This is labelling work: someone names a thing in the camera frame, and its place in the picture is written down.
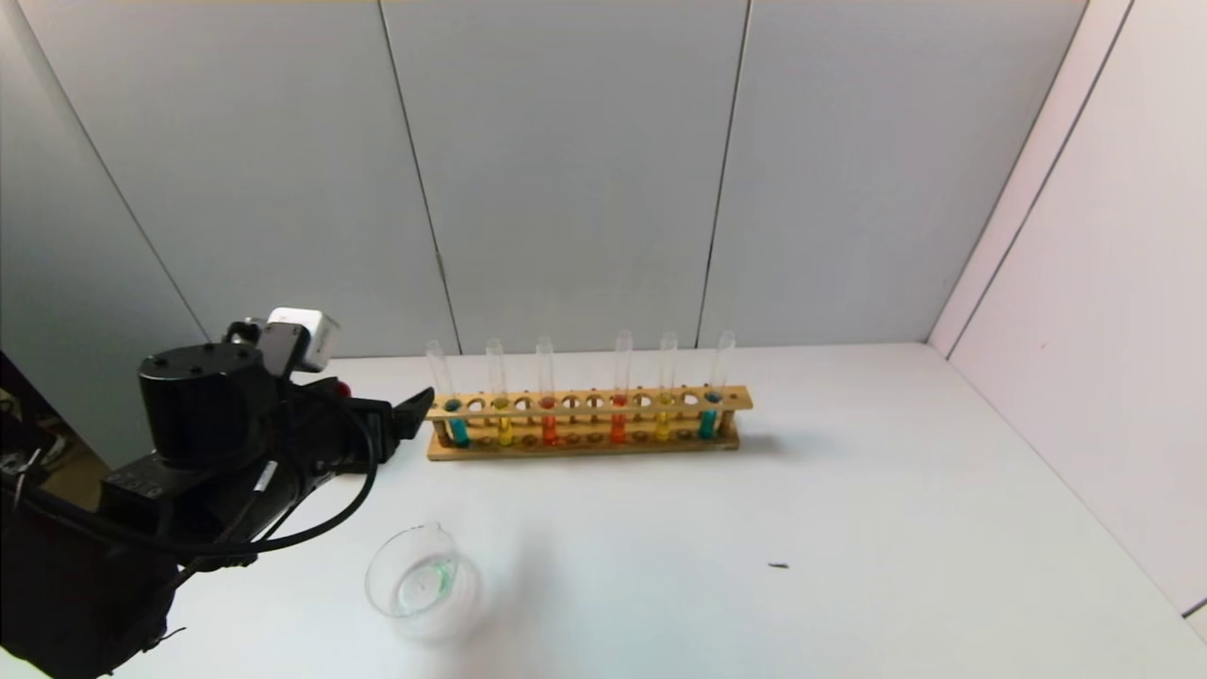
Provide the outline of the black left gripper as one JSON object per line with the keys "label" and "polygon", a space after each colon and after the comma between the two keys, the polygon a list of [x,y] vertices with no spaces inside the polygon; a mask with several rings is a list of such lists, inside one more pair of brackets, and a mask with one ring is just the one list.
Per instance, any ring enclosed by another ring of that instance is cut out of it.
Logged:
{"label": "black left gripper", "polygon": [[288,397],[288,473],[366,474],[372,461],[387,463],[398,441],[418,435],[435,397],[428,387],[391,409],[336,390],[296,388]]}

